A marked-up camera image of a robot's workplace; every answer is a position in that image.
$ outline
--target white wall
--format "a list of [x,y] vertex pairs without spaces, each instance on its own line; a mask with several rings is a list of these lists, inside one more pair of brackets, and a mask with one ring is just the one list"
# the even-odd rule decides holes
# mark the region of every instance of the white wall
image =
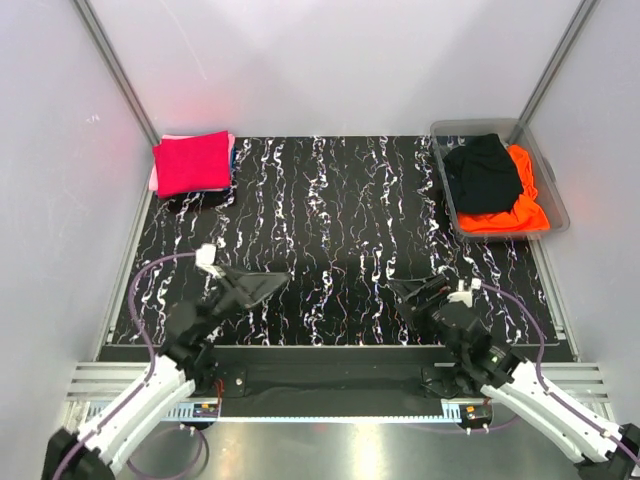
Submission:
[[0,476],[35,479],[151,160],[71,2],[2,2],[0,45]]
[[518,117],[578,0],[92,0],[162,133]]
[[579,347],[640,422],[640,2],[601,2],[533,120],[570,229],[545,241]]

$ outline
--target black cloth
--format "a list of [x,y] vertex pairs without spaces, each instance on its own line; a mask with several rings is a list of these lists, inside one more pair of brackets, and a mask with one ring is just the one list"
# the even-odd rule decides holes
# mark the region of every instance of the black cloth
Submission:
[[460,213],[506,212],[524,192],[518,169],[495,133],[451,150],[444,167]]

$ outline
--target orange cloth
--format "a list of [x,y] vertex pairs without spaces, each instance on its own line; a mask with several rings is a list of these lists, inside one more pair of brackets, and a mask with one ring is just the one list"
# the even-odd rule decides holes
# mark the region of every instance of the orange cloth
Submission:
[[533,170],[529,153],[518,145],[511,145],[507,151],[518,169],[524,193],[518,197],[510,212],[469,215],[459,213],[460,228],[472,233],[523,232],[549,230],[549,220],[535,202],[538,190],[533,183]]

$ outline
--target gray plastic bin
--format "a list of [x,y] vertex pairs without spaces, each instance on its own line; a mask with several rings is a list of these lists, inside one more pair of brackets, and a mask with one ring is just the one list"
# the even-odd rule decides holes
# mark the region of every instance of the gray plastic bin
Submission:
[[[536,203],[542,207],[549,219],[551,229],[547,231],[529,231],[512,233],[477,234],[460,229],[458,215],[445,175],[443,159],[455,146],[458,145],[457,137],[469,137],[497,133],[500,139],[511,144],[520,145],[529,152],[533,167],[535,186],[538,189]],[[553,170],[540,153],[540,149],[528,127],[518,120],[510,118],[488,120],[451,120],[436,122],[431,125],[431,137],[433,150],[438,163],[438,170],[442,179],[444,194],[451,222],[458,236],[467,241],[499,241],[529,238],[536,240],[551,232],[561,232],[569,228],[569,215],[564,208],[560,194],[555,184]]]

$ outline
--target white vein pattern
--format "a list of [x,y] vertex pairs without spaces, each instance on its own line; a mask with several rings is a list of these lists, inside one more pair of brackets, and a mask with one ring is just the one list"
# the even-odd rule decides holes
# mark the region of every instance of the white vein pattern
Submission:
[[[464,139],[451,138],[451,147]],[[555,340],[527,242],[459,241],[447,217],[429,137],[246,138],[236,141],[232,189],[153,199],[134,262],[218,246],[218,261],[289,271],[287,287],[213,333],[223,344],[406,345],[412,337],[394,307],[389,278],[471,275],[515,294]],[[168,262],[143,279],[136,304],[156,343],[170,305],[210,301],[215,282],[190,260]],[[515,305],[481,292],[475,307],[502,340],[535,343]],[[115,344],[141,340],[123,308]]]

